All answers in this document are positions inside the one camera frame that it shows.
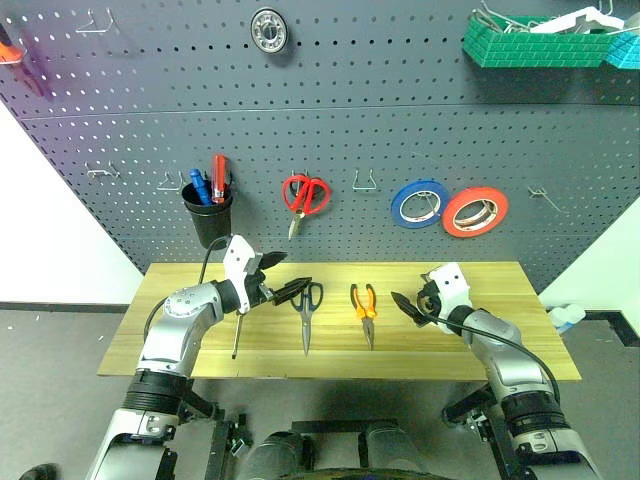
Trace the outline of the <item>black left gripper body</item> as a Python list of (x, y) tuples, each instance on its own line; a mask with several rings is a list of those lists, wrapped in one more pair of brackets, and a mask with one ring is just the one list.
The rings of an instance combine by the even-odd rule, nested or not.
[(274, 301), (274, 291), (266, 286), (265, 280), (266, 275), (261, 269), (257, 269), (254, 273), (245, 277), (244, 287), (251, 308)]

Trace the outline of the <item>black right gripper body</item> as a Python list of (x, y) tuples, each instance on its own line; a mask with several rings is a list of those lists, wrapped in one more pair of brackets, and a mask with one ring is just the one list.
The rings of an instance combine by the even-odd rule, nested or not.
[(436, 285), (425, 285), (417, 294), (417, 308), (421, 314), (418, 323), (437, 323), (441, 312), (439, 289)]

